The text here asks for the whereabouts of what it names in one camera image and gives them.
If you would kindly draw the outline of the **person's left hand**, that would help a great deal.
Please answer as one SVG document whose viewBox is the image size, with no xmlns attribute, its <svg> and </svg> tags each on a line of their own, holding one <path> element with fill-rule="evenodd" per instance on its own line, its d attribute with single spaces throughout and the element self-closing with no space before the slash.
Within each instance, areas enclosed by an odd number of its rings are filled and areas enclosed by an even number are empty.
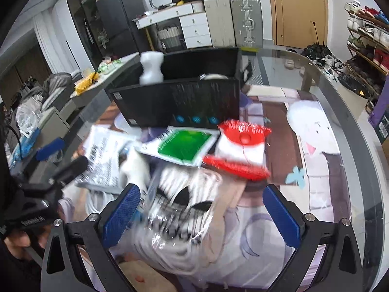
<svg viewBox="0 0 389 292">
<path fill-rule="evenodd" d="M 41 228 L 41 233 L 38 236 L 38 245 L 42 249 L 45 249 L 51 228 L 51 225 L 45 225 L 43 228 Z M 26 251 L 26 248 L 31 245 L 30 238 L 24 231 L 13 231 L 8 237 L 5 238 L 4 243 L 9 252 L 15 258 L 20 260 L 32 259 L 31 255 L 29 255 L 29 253 Z"/>
</svg>

